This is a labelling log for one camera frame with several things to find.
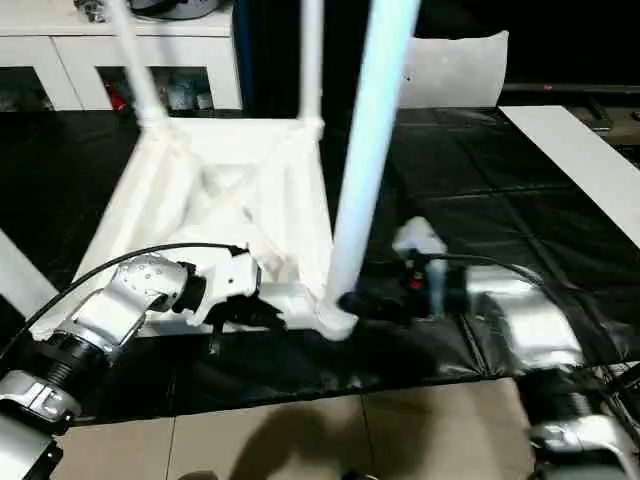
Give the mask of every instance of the black mat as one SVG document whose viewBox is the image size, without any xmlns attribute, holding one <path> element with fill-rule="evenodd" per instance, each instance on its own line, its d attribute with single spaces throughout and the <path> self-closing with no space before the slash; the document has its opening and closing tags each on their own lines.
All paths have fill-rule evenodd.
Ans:
<svg viewBox="0 0 640 480">
<path fill-rule="evenodd" d="M 111 112 L 0 116 L 0 225 L 58 287 L 69 282 L 137 138 Z M 335 216 L 346 128 L 321 143 Z M 455 253 L 495 256 L 572 282 L 563 308 L 590 363 L 640 359 L 640 252 L 495 110 L 401 112 L 360 287 L 393 297 L 396 229 L 424 215 Z M 0 303 L 3 335 L 19 323 Z M 346 342 L 313 332 L 138 339 L 85 406 L 85 422 L 149 418 L 510 375 L 496 329 L 447 315 L 362 322 Z"/>
</svg>

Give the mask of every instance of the beige floor tile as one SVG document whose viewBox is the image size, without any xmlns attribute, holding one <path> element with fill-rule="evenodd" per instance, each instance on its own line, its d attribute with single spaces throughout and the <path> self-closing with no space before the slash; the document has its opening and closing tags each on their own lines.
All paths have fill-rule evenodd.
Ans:
<svg viewBox="0 0 640 480">
<path fill-rule="evenodd" d="M 497 413 L 517 416 L 509 404 L 517 398 L 491 383 L 365 396 L 374 472 L 384 480 L 526 478 L 531 459 L 522 419 Z"/>
<path fill-rule="evenodd" d="M 369 470 L 357 396 L 178 417 L 169 480 L 339 480 Z"/>
<path fill-rule="evenodd" d="M 72 428 L 54 480 L 164 480 L 173 419 Z"/>
</svg>

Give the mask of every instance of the white vertical pole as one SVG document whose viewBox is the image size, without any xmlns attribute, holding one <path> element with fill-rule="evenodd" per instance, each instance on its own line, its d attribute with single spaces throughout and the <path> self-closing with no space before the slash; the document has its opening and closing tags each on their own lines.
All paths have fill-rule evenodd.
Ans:
<svg viewBox="0 0 640 480">
<path fill-rule="evenodd" d="M 303 0 L 300 24 L 300 106 L 298 116 L 320 119 L 324 1 Z"/>
<path fill-rule="evenodd" d="M 364 259 L 420 0 L 374 0 L 335 226 L 326 301 L 352 291 Z"/>
<path fill-rule="evenodd" d="M 107 3 L 110 21 L 124 55 L 127 78 L 135 96 L 138 121 L 141 126 L 162 123 L 166 121 L 167 115 L 158 98 L 151 72 L 140 56 L 125 0 L 108 0 Z"/>
<path fill-rule="evenodd" d="M 0 229 L 0 295 L 30 317 L 58 291 Z"/>
</svg>

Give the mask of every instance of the red object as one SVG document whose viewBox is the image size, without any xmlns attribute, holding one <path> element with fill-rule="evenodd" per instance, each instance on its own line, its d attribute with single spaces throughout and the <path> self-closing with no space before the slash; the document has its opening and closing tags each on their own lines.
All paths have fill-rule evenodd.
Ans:
<svg viewBox="0 0 640 480">
<path fill-rule="evenodd" d="M 111 102 L 113 109 L 118 112 L 124 110 L 127 106 L 127 102 L 124 101 L 124 98 L 122 98 L 122 95 L 120 95 L 114 88 L 113 84 L 111 82 L 104 82 L 104 87 L 109 94 L 109 101 Z"/>
<path fill-rule="evenodd" d="M 409 288 L 413 288 L 414 290 L 420 290 L 422 287 L 424 287 L 424 283 L 418 280 L 411 280 L 409 282 Z"/>
</svg>

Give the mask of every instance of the light blue pole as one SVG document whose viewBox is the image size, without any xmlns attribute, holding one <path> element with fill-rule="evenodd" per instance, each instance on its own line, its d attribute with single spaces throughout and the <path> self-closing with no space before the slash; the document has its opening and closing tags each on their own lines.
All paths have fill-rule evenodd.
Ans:
<svg viewBox="0 0 640 480">
<path fill-rule="evenodd" d="M 396 115 L 402 73 L 420 0 L 374 0 L 347 164 L 336 221 L 325 301 L 352 291 L 364 258 Z"/>
</svg>

